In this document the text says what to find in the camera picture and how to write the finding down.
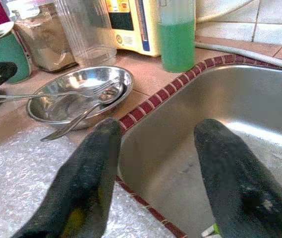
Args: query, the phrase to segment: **green dish soap bottle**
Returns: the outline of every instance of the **green dish soap bottle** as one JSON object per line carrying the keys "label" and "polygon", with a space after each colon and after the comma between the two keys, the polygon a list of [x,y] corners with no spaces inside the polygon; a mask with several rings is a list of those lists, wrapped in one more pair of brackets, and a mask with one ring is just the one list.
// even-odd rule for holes
{"label": "green dish soap bottle", "polygon": [[195,0],[158,0],[162,63],[168,72],[185,72],[194,66]]}

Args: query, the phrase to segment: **red tile trim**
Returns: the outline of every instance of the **red tile trim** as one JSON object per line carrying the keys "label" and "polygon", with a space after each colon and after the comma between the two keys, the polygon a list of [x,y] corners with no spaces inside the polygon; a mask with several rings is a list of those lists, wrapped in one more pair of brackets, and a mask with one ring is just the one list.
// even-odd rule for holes
{"label": "red tile trim", "polygon": [[[188,72],[180,75],[172,83],[165,86],[163,89],[151,96],[145,102],[140,104],[137,108],[122,117],[119,120],[122,134],[126,133],[127,130],[129,130],[139,121],[141,121],[142,118],[146,117],[146,115],[153,112],[160,104],[162,104],[162,102],[166,101],[169,97],[172,97],[177,91],[181,90],[189,81],[192,81],[195,77],[197,77],[197,75],[199,75],[206,69],[219,65],[237,63],[278,68],[276,65],[265,63],[259,60],[250,59],[240,55],[225,55],[221,57],[206,59],[203,62],[199,62],[198,64],[196,64]],[[136,195],[136,193],[132,191],[127,185],[125,185],[119,177],[116,177],[116,181],[125,189],[125,191],[129,192],[135,198],[135,200],[137,200],[140,204],[146,207],[151,212],[151,214],[153,214],[154,217],[161,221],[165,225],[165,227],[168,228],[175,235],[176,238],[187,237],[184,232],[182,232],[172,223],[168,222],[163,215],[161,215],[154,208],[152,208],[141,197]]]}

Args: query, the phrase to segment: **bubble wrap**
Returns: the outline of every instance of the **bubble wrap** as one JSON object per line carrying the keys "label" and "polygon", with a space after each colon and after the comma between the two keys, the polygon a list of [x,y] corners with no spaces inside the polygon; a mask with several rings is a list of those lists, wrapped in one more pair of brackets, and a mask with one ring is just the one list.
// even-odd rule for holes
{"label": "bubble wrap", "polygon": [[[43,200],[60,166],[76,146],[66,137],[43,143],[50,127],[22,131],[0,144],[0,238],[12,236]],[[174,237],[115,183],[104,238]]]}

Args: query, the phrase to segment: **fork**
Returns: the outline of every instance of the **fork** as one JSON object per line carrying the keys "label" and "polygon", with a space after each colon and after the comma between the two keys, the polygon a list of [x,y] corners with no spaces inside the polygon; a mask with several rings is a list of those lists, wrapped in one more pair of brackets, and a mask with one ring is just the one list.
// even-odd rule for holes
{"label": "fork", "polygon": [[65,95],[80,95],[87,98],[96,97],[112,85],[120,82],[119,77],[107,80],[105,83],[93,89],[88,89],[84,92],[69,91],[64,93],[46,93],[46,94],[30,94],[30,95],[0,95],[0,103],[12,102],[24,99],[51,97],[51,96],[65,96]]}

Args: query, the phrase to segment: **green liquid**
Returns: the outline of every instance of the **green liquid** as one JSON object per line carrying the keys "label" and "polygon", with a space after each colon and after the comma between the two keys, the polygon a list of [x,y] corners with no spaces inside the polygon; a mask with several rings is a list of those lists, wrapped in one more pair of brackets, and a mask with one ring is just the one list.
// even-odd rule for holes
{"label": "green liquid", "polygon": [[163,68],[184,72],[194,65],[194,21],[176,25],[159,24]]}

